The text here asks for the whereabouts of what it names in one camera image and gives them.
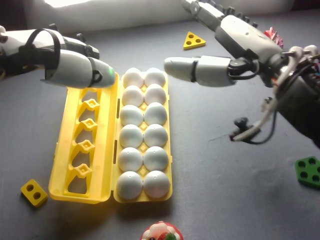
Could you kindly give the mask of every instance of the white egg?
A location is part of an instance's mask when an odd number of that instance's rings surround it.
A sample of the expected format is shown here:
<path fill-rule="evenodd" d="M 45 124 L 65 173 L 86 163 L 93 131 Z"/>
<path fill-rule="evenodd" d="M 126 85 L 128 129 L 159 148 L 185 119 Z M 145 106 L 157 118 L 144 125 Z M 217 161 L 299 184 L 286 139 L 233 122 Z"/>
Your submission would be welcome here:
<path fill-rule="evenodd" d="M 151 198 L 162 198 L 169 189 L 170 181 L 162 171 L 151 171 L 144 178 L 143 190 Z"/>
<path fill-rule="evenodd" d="M 126 147 L 119 154 L 118 166 L 124 172 L 136 172 L 141 168 L 142 164 L 143 157 L 141 153 L 133 147 Z"/>
<path fill-rule="evenodd" d="M 158 84 L 163 87 L 166 83 L 166 77 L 158 68 L 150 68 L 146 71 L 144 84 L 149 87 L 151 84 Z"/>
<path fill-rule="evenodd" d="M 148 147 L 162 147 L 168 141 L 168 134 L 163 126 L 159 124 L 151 124 L 146 128 L 143 139 Z"/>
<path fill-rule="evenodd" d="M 144 135 L 139 127 L 133 124 L 129 124 L 121 129 L 119 140 L 121 146 L 124 148 L 137 148 L 142 144 Z"/>
<path fill-rule="evenodd" d="M 145 90 L 144 101 L 148 105 L 155 102 L 164 104 L 166 98 L 167 96 L 165 90 L 158 84 L 151 84 Z"/>
<path fill-rule="evenodd" d="M 143 189 L 141 177 L 134 171 L 126 171 L 118 178 L 116 192 L 126 200 L 135 199 Z"/>
<path fill-rule="evenodd" d="M 144 115 L 141 110 L 134 105 L 126 105 L 120 111 L 120 121 L 123 126 L 133 124 L 140 126 L 144 121 Z"/>
<path fill-rule="evenodd" d="M 123 86 L 127 88 L 128 86 L 137 86 L 141 88 L 144 85 L 144 79 L 142 78 L 139 69 L 132 67 L 128 69 L 123 75 Z"/>
<path fill-rule="evenodd" d="M 168 154 L 159 146 L 152 146 L 145 151 L 143 164 L 149 171 L 162 171 L 167 167 L 168 162 Z"/>
<path fill-rule="evenodd" d="M 150 105 L 146 107 L 144 121 L 148 125 L 165 124 L 167 121 L 167 111 L 165 107 L 158 102 L 150 103 Z"/>
<path fill-rule="evenodd" d="M 144 102 L 144 94 L 137 86 L 128 86 L 122 95 L 123 105 L 134 105 L 139 107 Z"/>

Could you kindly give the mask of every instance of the gray table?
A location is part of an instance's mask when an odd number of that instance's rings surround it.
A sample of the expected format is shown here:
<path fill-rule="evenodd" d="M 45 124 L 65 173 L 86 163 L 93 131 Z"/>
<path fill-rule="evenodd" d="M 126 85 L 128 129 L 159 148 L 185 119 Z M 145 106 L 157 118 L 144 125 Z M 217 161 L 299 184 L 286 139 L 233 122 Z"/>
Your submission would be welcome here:
<path fill-rule="evenodd" d="M 319 46 L 320 11 L 254 17 L 285 47 Z M 188 31 L 206 47 L 183 51 Z M 214 34 L 182 22 L 86 34 L 101 59 L 123 75 L 136 67 L 163 68 L 167 57 L 229 56 Z M 271 96 L 258 78 L 229 88 L 169 79 L 173 196 L 160 203 L 119 204 L 112 197 L 89 205 L 49 199 L 38 210 L 20 195 L 36 179 L 48 190 L 66 89 L 39 82 L 32 72 L 0 82 L 0 239 L 138 239 L 160 220 L 176 224 L 186 240 L 315 240 L 320 236 L 320 192 L 298 184 L 294 162 L 319 156 L 310 140 L 279 116 L 265 145 L 231 143 L 233 120 L 260 118 L 255 104 Z"/>

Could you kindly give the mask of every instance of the green toy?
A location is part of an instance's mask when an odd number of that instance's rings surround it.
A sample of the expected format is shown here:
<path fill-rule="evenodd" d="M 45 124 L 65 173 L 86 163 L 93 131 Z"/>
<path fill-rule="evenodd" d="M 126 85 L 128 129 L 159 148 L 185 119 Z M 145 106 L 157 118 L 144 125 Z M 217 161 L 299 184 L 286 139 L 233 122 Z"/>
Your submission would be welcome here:
<path fill-rule="evenodd" d="M 320 161 L 315 156 L 296 161 L 295 172 L 300 183 L 320 189 Z"/>

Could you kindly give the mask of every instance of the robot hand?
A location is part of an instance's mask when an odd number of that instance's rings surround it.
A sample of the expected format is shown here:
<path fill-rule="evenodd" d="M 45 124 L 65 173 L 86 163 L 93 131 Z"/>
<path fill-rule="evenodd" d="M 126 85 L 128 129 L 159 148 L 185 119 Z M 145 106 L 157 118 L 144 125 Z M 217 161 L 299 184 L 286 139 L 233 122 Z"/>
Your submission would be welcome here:
<path fill-rule="evenodd" d="M 62 36 L 57 27 L 6 31 L 0 26 L 0 78 L 44 68 L 45 83 L 73 88 L 105 88 L 116 73 L 98 60 L 99 51 L 79 39 Z"/>
<path fill-rule="evenodd" d="M 232 141 L 249 144 L 267 142 L 275 130 L 276 113 L 282 114 L 300 133 L 320 146 L 320 75 L 315 67 L 320 59 L 318 49 L 310 45 L 302 49 L 292 47 L 289 52 L 256 29 L 256 23 L 242 13 L 236 16 L 232 7 L 224 9 L 213 1 L 182 0 L 183 7 L 195 18 L 215 32 L 215 39 L 235 58 L 202 56 L 195 58 L 169 57 L 165 71 L 178 79 L 198 82 L 210 87 L 227 87 L 237 80 L 259 75 L 267 87 L 273 87 L 274 97 L 263 102 L 264 116 L 247 125 L 247 118 L 234 121 L 238 129 L 230 134 Z M 242 75 L 251 71 L 251 75 Z M 269 136 L 260 142 L 252 141 L 273 114 Z"/>

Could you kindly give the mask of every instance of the red toy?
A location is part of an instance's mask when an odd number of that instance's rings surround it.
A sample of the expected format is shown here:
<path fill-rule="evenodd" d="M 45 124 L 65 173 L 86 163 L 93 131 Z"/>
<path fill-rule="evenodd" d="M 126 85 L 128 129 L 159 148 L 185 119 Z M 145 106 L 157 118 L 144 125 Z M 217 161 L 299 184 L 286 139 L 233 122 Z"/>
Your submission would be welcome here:
<path fill-rule="evenodd" d="M 278 33 L 274 30 L 273 27 L 270 27 L 270 30 L 264 31 L 264 35 L 268 36 L 280 48 L 284 48 L 284 40 L 278 35 Z"/>
<path fill-rule="evenodd" d="M 158 221 L 143 233 L 140 240 L 184 240 L 184 237 L 175 225 Z"/>

